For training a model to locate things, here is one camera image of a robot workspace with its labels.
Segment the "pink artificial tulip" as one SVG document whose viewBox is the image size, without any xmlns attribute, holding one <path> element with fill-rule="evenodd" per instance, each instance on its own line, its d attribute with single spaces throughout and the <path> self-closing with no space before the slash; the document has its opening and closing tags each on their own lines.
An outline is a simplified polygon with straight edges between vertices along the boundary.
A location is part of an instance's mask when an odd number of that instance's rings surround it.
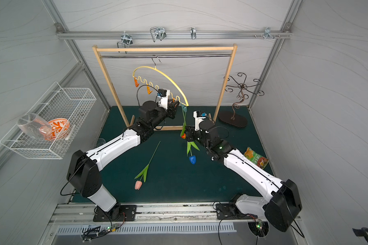
<svg viewBox="0 0 368 245">
<path fill-rule="evenodd" d="M 135 190 L 140 190 L 140 188 L 142 187 L 143 183 L 146 182 L 147 180 L 147 174 L 148 174 L 148 169 L 149 169 L 149 166 L 150 166 L 150 163 L 152 162 L 157 150 L 158 150 L 158 147 L 160 145 L 160 142 L 157 144 L 148 164 L 142 169 L 142 171 L 140 171 L 136 177 L 135 177 Z"/>
</svg>

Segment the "blue artificial tulip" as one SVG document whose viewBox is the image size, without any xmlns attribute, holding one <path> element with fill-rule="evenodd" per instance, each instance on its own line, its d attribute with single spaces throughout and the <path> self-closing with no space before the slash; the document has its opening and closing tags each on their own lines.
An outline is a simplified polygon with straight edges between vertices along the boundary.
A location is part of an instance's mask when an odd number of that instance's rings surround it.
<svg viewBox="0 0 368 245">
<path fill-rule="evenodd" d="M 189 161 L 191 162 L 191 164 L 195 165 L 197 160 L 196 156 L 192 153 L 193 148 L 197 151 L 200 150 L 194 141 L 187 142 L 187 155 L 189 156 Z"/>
</svg>

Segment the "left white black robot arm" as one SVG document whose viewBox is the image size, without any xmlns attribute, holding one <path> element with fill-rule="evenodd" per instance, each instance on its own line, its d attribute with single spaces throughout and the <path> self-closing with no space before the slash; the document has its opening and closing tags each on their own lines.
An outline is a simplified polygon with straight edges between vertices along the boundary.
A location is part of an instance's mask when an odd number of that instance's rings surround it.
<svg viewBox="0 0 368 245">
<path fill-rule="evenodd" d="M 171 99 L 165 107 L 161 102 L 144 102 L 134 124 L 118 137 L 95 149 L 78 150 L 72 155 L 66 176 L 68 183 L 115 219 L 120 214 L 120 204 L 103 185 L 100 172 L 117 157 L 148 140 L 160 123 L 167 118 L 174 119 L 178 107 L 179 102 Z"/>
</svg>

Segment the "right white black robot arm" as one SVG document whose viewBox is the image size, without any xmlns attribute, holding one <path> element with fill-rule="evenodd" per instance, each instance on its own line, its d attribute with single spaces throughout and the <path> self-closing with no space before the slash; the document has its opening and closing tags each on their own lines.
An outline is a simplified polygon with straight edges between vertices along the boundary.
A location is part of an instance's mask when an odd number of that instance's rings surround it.
<svg viewBox="0 0 368 245">
<path fill-rule="evenodd" d="M 261 194 L 263 200 L 258 203 L 249 201 L 245 195 L 239 196 L 235 206 L 241 213 L 263 212 L 267 221 L 281 232 L 286 232 L 295 222 L 302 210 L 302 202 L 293 181 L 282 181 L 252 163 L 237 148 L 222 139 L 217 127 L 207 119 L 194 126 L 185 126 L 183 134 L 187 142 L 202 145 L 213 161 L 237 173 Z"/>
</svg>

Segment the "orange artificial tulip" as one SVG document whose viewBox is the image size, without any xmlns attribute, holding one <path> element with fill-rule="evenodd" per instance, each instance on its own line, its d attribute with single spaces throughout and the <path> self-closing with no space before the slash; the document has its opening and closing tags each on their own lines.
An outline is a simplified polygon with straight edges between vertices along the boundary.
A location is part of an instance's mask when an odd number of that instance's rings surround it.
<svg viewBox="0 0 368 245">
<path fill-rule="evenodd" d="M 182 130 L 181 130 L 180 137 L 183 137 L 184 136 L 185 129 L 186 129 L 186 126 L 187 126 L 187 122 L 186 122 L 186 114 L 187 114 L 187 111 L 184 108 L 182 109 L 182 114 L 183 114 L 183 127 L 182 127 Z"/>
</svg>

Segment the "yellow clip hanger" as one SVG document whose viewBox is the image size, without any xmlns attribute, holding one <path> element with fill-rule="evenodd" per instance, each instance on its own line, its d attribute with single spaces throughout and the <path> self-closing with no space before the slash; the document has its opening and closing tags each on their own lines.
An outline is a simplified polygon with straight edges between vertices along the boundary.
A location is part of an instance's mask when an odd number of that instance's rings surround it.
<svg viewBox="0 0 368 245">
<path fill-rule="evenodd" d="M 154 66 L 142 65 L 135 68 L 132 77 L 139 80 L 139 84 L 150 85 L 155 89 L 165 88 L 170 90 L 170 99 L 179 101 L 182 105 L 189 106 L 188 99 L 179 85 L 163 71 Z"/>
</svg>

